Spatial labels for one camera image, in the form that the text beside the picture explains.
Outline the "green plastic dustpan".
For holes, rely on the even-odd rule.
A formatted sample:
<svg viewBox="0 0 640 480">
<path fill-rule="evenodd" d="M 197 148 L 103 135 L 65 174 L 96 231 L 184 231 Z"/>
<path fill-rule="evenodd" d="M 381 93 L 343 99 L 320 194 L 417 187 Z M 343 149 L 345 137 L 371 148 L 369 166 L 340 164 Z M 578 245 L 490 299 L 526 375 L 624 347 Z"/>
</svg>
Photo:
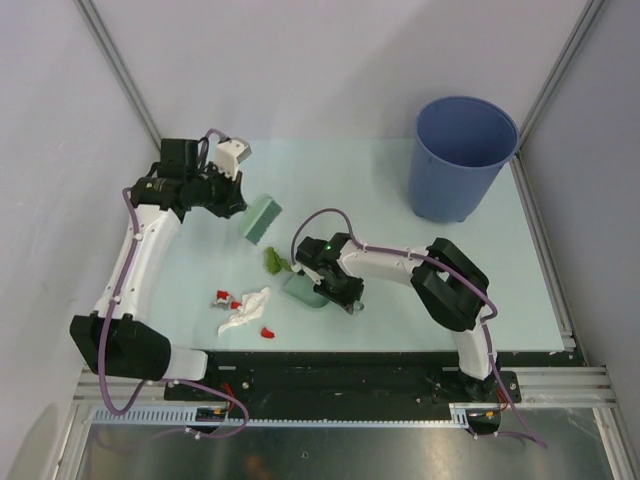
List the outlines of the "green plastic dustpan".
<svg viewBox="0 0 640 480">
<path fill-rule="evenodd" d="M 304 305 L 319 309 L 333 303 L 348 314 L 353 315 L 363 309 L 361 298 L 364 281 L 355 277 L 323 279 L 315 284 L 306 276 L 291 276 L 284 284 L 283 291 Z"/>
</svg>

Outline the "green paper scrap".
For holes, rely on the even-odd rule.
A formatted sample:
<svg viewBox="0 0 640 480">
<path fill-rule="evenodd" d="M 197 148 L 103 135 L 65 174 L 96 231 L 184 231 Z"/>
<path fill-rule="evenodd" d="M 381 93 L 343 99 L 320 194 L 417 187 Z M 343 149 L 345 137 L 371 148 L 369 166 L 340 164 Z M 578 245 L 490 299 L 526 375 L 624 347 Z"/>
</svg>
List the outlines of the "green paper scrap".
<svg viewBox="0 0 640 480">
<path fill-rule="evenodd" d="M 291 272 L 290 263 L 281 256 L 273 247 L 265 249 L 265 268 L 270 275 L 278 275 L 281 272 Z"/>
</svg>

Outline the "small green hand brush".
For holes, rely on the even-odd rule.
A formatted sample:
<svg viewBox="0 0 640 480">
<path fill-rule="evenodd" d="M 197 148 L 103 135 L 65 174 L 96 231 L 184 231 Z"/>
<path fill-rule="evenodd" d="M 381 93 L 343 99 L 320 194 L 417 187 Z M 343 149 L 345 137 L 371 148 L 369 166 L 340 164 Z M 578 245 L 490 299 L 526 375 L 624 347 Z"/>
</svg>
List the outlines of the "small green hand brush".
<svg viewBox="0 0 640 480">
<path fill-rule="evenodd" d="M 270 195 L 257 198 L 244 212 L 238 230 L 253 245 L 258 245 L 269 227 L 281 214 L 282 207 Z"/>
</svg>

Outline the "white paper scrap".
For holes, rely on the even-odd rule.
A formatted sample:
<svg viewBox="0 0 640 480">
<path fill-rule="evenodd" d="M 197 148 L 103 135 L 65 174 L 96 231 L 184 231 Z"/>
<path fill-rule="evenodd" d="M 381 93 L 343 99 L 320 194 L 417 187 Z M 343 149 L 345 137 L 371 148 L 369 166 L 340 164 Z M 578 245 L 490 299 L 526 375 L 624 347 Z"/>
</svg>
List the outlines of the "white paper scrap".
<svg viewBox="0 0 640 480">
<path fill-rule="evenodd" d="M 242 306 L 238 310 L 231 310 L 232 314 L 226 322 L 218 327 L 217 335 L 221 336 L 231 328 L 250 323 L 262 317 L 267 300 L 271 295 L 271 289 L 264 287 L 258 292 L 244 294 L 239 300 Z"/>
</svg>

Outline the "small red scrap bottom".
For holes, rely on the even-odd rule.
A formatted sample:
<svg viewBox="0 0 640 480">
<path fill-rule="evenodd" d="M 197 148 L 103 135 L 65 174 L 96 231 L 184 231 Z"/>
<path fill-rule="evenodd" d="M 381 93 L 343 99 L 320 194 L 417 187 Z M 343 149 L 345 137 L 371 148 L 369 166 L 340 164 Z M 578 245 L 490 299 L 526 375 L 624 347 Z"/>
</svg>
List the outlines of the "small red scrap bottom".
<svg viewBox="0 0 640 480">
<path fill-rule="evenodd" d="M 261 334 L 261 336 L 263 338 L 266 338 L 266 339 L 274 339 L 275 338 L 275 333 L 273 331 L 271 331 L 267 327 L 262 328 L 260 334 Z"/>
</svg>

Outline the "red grey paper scrap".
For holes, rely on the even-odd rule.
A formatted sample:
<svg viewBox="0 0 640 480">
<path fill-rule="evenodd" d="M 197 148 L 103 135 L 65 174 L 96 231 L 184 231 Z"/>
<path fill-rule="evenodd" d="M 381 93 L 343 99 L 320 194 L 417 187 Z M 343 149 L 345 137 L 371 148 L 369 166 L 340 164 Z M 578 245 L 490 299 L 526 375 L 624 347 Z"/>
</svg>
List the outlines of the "red grey paper scrap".
<svg viewBox="0 0 640 480">
<path fill-rule="evenodd" d="M 215 298 L 211 302 L 212 308 L 224 310 L 238 310 L 242 306 L 242 302 L 237 300 L 230 292 L 226 290 L 217 290 Z"/>
</svg>

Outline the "blue plastic waste bin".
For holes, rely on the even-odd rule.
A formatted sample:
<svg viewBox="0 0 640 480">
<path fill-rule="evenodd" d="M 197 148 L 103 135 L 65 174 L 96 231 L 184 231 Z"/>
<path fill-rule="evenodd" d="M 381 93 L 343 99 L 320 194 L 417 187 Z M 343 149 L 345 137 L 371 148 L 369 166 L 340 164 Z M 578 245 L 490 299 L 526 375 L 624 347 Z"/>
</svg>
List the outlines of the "blue plastic waste bin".
<svg viewBox="0 0 640 480">
<path fill-rule="evenodd" d="M 502 108 L 448 96 L 417 115 L 408 175 L 413 212 L 436 223 L 463 222 L 515 155 L 519 130 Z"/>
</svg>

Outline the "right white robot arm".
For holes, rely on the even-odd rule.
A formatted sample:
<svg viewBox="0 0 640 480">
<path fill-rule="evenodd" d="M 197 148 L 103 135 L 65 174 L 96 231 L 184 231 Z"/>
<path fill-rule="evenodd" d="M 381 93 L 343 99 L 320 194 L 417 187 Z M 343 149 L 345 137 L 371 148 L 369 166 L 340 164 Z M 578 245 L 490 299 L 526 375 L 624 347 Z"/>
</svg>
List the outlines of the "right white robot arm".
<svg viewBox="0 0 640 480">
<path fill-rule="evenodd" d="M 438 238 L 422 250 L 399 250 L 336 233 L 329 240 L 307 236 L 293 253 L 313 292 L 349 314 L 357 310 L 369 278 L 413 288 L 430 317 L 452 334 L 463 393 L 484 401 L 496 391 L 492 364 L 497 355 L 481 327 L 481 311 L 490 305 L 489 281 L 451 241 Z"/>
</svg>

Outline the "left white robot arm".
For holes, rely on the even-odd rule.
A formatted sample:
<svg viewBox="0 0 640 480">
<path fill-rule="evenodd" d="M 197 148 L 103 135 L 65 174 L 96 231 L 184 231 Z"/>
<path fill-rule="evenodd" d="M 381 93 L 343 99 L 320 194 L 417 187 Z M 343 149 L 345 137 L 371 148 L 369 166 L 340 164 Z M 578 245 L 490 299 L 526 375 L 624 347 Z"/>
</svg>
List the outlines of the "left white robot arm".
<svg viewBox="0 0 640 480">
<path fill-rule="evenodd" d="M 218 218 L 243 212 L 240 163 L 248 142 L 227 137 L 164 138 L 160 159 L 150 172 L 125 189 L 129 223 L 107 286 L 93 310 L 75 316 L 70 334 L 90 370 L 100 378 L 186 379 L 197 398 L 214 397 L 220 374 L 207 366 L 206 353 L 172 343 L 155 330 L 151 302 L 168 248 L 194 208 Z"/>
</svg>

